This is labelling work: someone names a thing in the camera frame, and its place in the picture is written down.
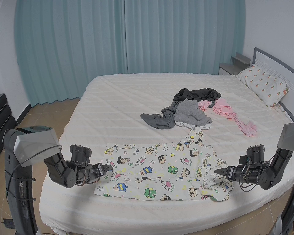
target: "cartoon print shirt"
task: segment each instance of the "cartoon print shirt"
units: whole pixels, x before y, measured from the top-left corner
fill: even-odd
[[[199,127],[178,143],[107,144],[103,164],[113,167],[95,194],[139,200],[225,201],[233,183],[214,173],[227,167]]]

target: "tile floor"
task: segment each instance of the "tile floor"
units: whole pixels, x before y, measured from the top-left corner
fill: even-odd
[[[19,126],[43,125],[53,127],[58,138],[60,138],[78,102],[79,98],[62,102],[56,101],[52,104],[36,105],[29,111]],[[41,228],[42,233],[55,234],[50,227],[42,222],[39,214],[40,195],[46,174],[47,167],[43,162],[34,165],[33,177],[36,178],[36,182],[33,183],[33,196],[37,199],[34,202],[35,216],[37,225]],[[0,155],[0,192],[1,221],[3,221],[3,218],[11,218],[9,205],[5,199],[4,152]],[[189,235],[265,235],[284,209],[289,195],[290,191],[256,211],[219,226]],[[13,235],[14,233],[15,230],[7,229],[1,224],[0,235]]]

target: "curtain fold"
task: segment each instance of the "curtain fold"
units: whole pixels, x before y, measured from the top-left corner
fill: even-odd
[[[244,0],[125,0],[129,73],[210,73],[242,53]]]
[[[18,0],[15,15],[32,106],[81,97],[93,78],[127,73],[123,1]]]

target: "white wall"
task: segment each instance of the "white wall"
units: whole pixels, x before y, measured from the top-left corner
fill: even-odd
[[[252,62],[258,47],[294,68],[294,1],[245,0],[245,4],[243,54]]]
[[[17,119],[29,100],[16,61],[14,15],[16,0],[0,0],[0,93],[5,93]]]

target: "fitted sheet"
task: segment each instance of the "fitted sheet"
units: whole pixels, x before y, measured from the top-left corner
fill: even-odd
[[[181,89],[213,88],[234,108],[240,120],[252,120],[257,135],[248,137],[235,121],[205,111],[213,120],[203,130],[207,141],[227,164],[237,165],[239,156],[252,145],[264,144],[265,160],[276,151],[283,125],[290,119],[278,108],[268,108],[234,76],[209,74],[117,74],[99,76],[91,81],[60,138],[62,154],[71,158],[69,146],[92,149],[91,163],[102,159],[107,143],[169,143],[184,138],[186,127],[159,130],[148,126],[140,114],[160,113]],[[238,183],[224,202],[141,201],[103,197],[93,192],[96,185],[66,189],[47,175],[39,205],[45,224],[56,232],[79,234],[187,234],[213,227],[278,198],[294,182],[293,161],[289,161],[281,182],[269,190],[255,187],[244,193]]]

